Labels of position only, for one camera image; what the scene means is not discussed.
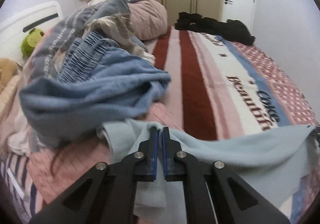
bed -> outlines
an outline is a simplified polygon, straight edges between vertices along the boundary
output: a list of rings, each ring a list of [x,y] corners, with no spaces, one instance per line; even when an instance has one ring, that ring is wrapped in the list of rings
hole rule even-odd
[[[172,77],[147,120],[171,124],[208,141],[291,124],[318,125],[303,94],[255,46],[173,27],[145,45],[156,57],[155,67]],[[26,84],[30,71],[24,76]],[[9,153],[1,157],[0,173],[13,197],[33,216],[97,162],[108,162],[107,154],[107,144],[92,137],[29,157]],[[299,190],[280,210],[296,223],[319,190],[318,167],[301,179]]]

striped bed sheet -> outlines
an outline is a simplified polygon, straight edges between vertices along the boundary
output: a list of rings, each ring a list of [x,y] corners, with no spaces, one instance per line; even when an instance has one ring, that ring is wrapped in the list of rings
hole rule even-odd
[[[172,77],[162,104],[174,118],[176,128],[198,139],[230,139],[291,124],[317,125],[302,93],[255,46],[172,27],[167,34],[145,44],[156,57],[155,66]],[[30,161],[25,156],[9,154],[0,162],[1,175],[30,216],[54,199],[45,192],[40,194],[43,184],[36,180],[32,167],[27,167],[31,163],[47,167],[41,156],[31,157]],[[25,191],[25,200],[15,189],[8,168]],[[292,224],[296,223],[319,190],[320,167],[301,179],[299,190],[280,210]]]

light blue cloth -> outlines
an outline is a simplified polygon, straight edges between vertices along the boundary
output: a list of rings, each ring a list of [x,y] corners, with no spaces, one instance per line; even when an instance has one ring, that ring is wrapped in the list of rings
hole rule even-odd
[[[168,73],[91,32],[75,40],[56,79],[20,91],[20,104],[39,139],[56,148],[105,121],[145,114],[169,82]]]
[[[107,139],[112,161],[116,163],[136,152],[140,142],[149,139],[148,129],[152,126],[162,129],[159,123],[126,120],[103,123],[97,133],[100,138]],[[292,125],[221,141],[202,141],[173,129],[170,129],[170,136],[180,142],[183,151],[200,161],[225,162],[279,207],[298,190],[300,179],[317,165],[315,140],[308,136],[314,128]],[[134,213],[154,224],[186,223],[182,183],[165,182],[159,160],[156,181],[138,183]]]

